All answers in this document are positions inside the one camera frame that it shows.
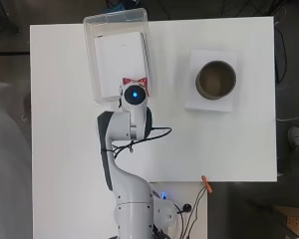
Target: red object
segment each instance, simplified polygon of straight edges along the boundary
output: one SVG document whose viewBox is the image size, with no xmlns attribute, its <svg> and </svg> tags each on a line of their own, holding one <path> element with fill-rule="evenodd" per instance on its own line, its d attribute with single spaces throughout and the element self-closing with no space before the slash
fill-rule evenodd
<svg viewBox="0 0 299 239">
<path fill-rule="evenodd" d="M 202 176 L 202 177 L 201 177 L 201 180 L 203 180 L 203 182 L 205 183 L 205 186 L 207 187 L 208 192 L 209 192 L 209 193 L 212 193 L 212 188 L 211 188 L 209 182 L 207 181 L 207 177 Z"/>
<path fill-rule="evenodd" d="M 139 80 L 123 78 L 123 85 L 127 85 L 129 83 L 138 83 L 141 87 L 143 87 L 146 90 L 148 97 L 150 96 L 148 91 L 148 78 L 141 78 Z"/>
</svg>

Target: white paper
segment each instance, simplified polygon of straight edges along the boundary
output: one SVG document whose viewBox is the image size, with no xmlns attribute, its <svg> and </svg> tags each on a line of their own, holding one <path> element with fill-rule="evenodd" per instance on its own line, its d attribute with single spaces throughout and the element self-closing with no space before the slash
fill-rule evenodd
<svg viewBox="0 0 299 239">
<path fill-rule="evenodd" d="M 119 97 L 123 78 L 139 80 L 147 76 L 140 32 L 95 38 L 94 43 L 102 98 Z"/>
</svg>

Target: white cloth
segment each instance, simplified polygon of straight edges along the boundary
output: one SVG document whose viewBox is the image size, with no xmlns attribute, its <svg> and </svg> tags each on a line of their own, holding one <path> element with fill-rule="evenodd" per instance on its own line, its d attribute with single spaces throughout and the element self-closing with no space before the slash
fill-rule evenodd
<svg viewBox="0 0 299 239">
<path fill-rule="evenodd" d="M 5 111 L 9 90 L 0 83 L 0 239 L 30 239 L 31 151 Z"/>
</svg>

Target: metal cup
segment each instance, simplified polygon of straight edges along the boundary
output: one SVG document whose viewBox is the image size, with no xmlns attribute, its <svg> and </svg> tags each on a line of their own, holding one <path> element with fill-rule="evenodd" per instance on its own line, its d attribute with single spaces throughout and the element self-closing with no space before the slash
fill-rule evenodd
<svg viewBox="0 0 299 239">
<path fill-rule="evenodd" d="M 202 97 L 218 100 L 232 92 L 236 85 L 236 74 L 229 64 L 213 61 L 203 66 L 195 83 Z"/>
</svg>

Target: white box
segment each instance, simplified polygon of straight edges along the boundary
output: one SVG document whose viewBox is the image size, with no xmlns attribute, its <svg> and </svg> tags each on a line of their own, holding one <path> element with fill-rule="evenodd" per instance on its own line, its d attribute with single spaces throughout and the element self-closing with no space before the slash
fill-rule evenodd
<svg viewBox="0 0 299 239">
<path fill-rule="evenodd" d="M 123 78 L 139 80 L 147 76 L 147 55 L 140 32 L 98 37 L 94 44 L 102 98 L 119 97 Z"/>
<path fill-rule="evenodd" d="M 235 53 L 192 50 L 185 107 L 193 110 L 232 112 L 234 108 L 233 98 L 237 94 L 236 89 L 233 89 L 229 95 L 214 101 L 202 97 L 196 89 L 195 81 L 199 71 L 203 66 L 212 61 L 228 63 L 236 73 L 237 86 L 239 79 L 237 79 L 237 55 Z"/>
</svg>

